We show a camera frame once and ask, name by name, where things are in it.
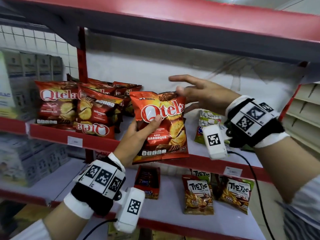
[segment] sleeve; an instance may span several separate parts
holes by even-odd
[[[11,240],[51,240],[50,234],[42,220],[38,220]]]
[[[320,175],[310,180],[284,208],[284,232],[289,240],[316,240],[320,236]]]

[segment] human hand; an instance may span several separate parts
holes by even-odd
[[[172,82],[187,82],[194,86],[183,88],[177,86],[176,92],[186,97],[188,106],[184,112],[188,113],[194,109],[207,109],[214,113],[225,115],[226,108],[241,95],[214,82],[196,78],[190,75],[169,76]]]
[[[159,127],[161,121],[162,117],[158,114],[153,121],[140,131],[137,131],[137,121],[135,119],[132,121],[118,147],[113,152],[124,167],[132,164],[148,135]]]

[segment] ceiling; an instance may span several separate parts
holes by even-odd
[[[262,8],[272,8],[277,9],[278,7],[283,6],[286,3],[294,3],[294,0],[209,0],[219,3],[230,3],[246,6],[255,6]]]

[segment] forearm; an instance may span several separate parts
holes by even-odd
[[[64,202],[43,219],[52,240],[75,240],[87,224],[74,214]]]
[[[320,174],[320,162],[290,137],[255,148],[255,152],[286,203],[291,202],[303,185]]]

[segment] price label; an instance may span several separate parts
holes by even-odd
[[[240,168],[232,168],[232,167],[226,167],[223,174],[228,176],[236,176],[240,177],[242,173],[242,169]]]
[[[68,136],[68,145],[82,148],[82,138]]]

